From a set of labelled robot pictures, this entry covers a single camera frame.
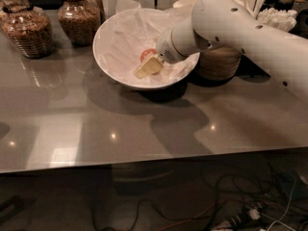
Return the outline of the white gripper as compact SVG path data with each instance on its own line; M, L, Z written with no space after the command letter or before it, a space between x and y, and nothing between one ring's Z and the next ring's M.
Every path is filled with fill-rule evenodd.
M176 50L171 36L171 29L167 29L158 36L155 46L158 55L148 54L142 59L141 64L134 71L137 78L143 79L160 72L164 66L162 60L169 64L177 64L183 61L183 56Z

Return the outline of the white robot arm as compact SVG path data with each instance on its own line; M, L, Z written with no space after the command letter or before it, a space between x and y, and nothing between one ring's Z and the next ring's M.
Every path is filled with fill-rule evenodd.
M139 78L190 55L228 46L245 55L308 102L308 39L262 24L234 0L199 0L191 14L158 36L155 53L135 70Z

